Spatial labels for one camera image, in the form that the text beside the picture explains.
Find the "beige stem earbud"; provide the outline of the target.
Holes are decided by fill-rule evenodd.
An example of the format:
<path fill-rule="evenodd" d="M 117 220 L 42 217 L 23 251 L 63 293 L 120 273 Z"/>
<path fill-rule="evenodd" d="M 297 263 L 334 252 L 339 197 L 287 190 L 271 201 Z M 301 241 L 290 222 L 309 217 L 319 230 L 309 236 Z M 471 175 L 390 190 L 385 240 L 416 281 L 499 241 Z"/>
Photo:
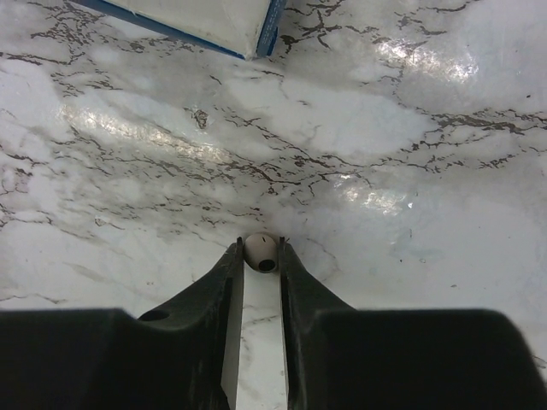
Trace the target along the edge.
<path fill-rule="evenodd" d="M 278 245 L 265 233 L 251 234 L 244 240 L 244 258 L 256 272 L 274 272 L 278 266 Z"/>

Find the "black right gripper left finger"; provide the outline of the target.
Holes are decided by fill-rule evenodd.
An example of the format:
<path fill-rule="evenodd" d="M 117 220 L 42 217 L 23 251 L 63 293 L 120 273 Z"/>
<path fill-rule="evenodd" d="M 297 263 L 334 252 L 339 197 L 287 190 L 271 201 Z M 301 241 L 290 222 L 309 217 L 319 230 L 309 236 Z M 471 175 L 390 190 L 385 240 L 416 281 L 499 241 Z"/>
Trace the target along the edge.
<path fill-rule="evenodd" d="M 139 317 L 119 308 L 4 311 L 4 409 L 232 409 L 243 244 Z"/>

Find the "blue Harry's razor box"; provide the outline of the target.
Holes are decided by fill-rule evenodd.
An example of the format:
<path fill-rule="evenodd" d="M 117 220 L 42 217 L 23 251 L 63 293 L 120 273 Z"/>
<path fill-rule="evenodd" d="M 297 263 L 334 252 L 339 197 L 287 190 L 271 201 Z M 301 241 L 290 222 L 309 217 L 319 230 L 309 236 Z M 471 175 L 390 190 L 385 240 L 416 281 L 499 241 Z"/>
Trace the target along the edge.
<path fill-rule="evenodd" d="M 80 5 L 222 54 L 250 61 L 270 56 L 285 1 L 80 1 Z"/>

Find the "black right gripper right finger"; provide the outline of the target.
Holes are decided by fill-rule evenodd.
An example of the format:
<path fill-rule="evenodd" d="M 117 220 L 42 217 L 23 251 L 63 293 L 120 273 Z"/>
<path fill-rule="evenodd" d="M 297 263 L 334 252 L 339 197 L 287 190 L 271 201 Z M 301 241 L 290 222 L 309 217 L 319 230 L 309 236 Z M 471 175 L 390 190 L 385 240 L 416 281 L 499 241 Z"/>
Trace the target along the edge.
<path fill-rule="evenodd" d="M 543 409 L 517 327 L 488 309 L 359 310 L 279 244 L 291 409 Z"/>

